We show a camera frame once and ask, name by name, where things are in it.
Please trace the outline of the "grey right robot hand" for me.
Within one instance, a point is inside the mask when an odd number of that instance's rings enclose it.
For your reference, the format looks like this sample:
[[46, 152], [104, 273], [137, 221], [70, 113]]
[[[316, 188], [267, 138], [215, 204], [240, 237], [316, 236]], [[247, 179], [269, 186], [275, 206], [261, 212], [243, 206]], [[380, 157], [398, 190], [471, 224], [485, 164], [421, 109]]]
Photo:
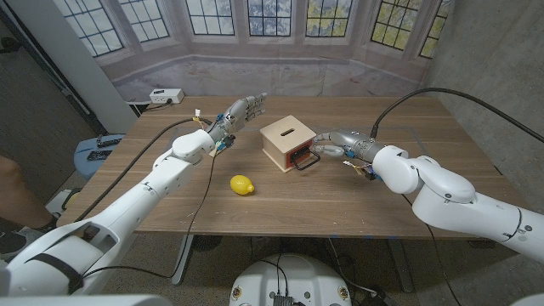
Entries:
[[313, 139], [314, 152], [329, 156], [357, 158], [366, 162], [373, 162], [378, 151], [384, 148], [364, 133], [339, 131], [321, 133]]

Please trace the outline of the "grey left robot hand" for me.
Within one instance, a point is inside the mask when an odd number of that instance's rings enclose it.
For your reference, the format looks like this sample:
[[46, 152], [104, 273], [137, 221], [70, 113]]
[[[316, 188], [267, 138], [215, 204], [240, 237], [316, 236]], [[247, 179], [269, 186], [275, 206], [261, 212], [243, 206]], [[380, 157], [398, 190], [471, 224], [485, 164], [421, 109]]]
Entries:
[[266, 93], [238, 99], [222, 116], [216, 119], [207, 132], [214, 142], [222, 141], [231, 134], [242, 130], [246, 123], [265, 112]]

